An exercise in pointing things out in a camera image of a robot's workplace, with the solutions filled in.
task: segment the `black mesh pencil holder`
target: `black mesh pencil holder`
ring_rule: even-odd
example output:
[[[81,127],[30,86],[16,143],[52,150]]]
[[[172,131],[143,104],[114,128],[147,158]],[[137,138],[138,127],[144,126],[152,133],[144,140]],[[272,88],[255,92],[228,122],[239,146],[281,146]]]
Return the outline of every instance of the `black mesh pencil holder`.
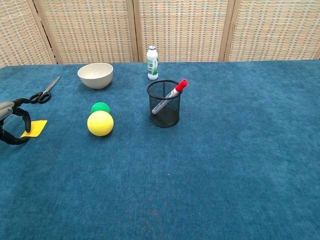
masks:
[[[167,97],[179,83],[173,80],[157,80],[147,87],[150,121],[161,128],[169,128],[179,122],[180,96]]]

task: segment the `white bowl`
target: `white bowl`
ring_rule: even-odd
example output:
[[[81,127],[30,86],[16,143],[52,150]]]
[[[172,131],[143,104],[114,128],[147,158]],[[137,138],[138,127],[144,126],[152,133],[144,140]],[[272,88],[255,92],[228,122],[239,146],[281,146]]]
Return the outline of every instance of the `white bowl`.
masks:
[[[114,68],[103,62],[90,63],[78,70],[82,83],[92,89],[103,89],[112,81]]]

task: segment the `room divider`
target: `room divider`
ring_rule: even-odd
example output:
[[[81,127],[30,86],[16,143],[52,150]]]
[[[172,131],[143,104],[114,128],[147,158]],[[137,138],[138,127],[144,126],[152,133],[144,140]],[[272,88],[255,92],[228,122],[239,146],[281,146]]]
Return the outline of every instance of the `room divider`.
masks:
[[[0,67],[320,58],[319,0],[1,1]]]

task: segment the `black scissor handle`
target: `black scissor handle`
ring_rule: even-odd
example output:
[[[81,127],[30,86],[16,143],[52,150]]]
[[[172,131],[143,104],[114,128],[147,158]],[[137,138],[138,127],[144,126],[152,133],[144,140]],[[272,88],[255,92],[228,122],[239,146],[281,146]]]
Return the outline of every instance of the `black scissor handle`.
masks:
[[[44,104],[44,103],[48,102],[50,100],[50,98],[51,98],[50,92],[46,91],[38,98],[38,103]]]
[[[43,92],[40,91],[40,92],[36,93],[35,95],[32,95],[32,97],[29,98],[30,103],[31,104],[36,104],[38,102],[38,99],[39,99],[39,97],[41,96],[42,93]]]

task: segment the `yellow sponge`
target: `yellow sponge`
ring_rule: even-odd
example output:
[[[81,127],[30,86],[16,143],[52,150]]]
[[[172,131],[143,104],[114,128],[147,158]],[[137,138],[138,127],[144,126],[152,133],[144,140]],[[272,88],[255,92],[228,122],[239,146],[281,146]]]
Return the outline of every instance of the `yellow sponge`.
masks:
[[[31,137],[31,138],[36,138],[40,135],[42,130],[45,128],[45,125],[47,123],[47,120],[38,120],[38,121],[32,121],[31,122],[31,131],[26,132],[22,134],[22,137]]]

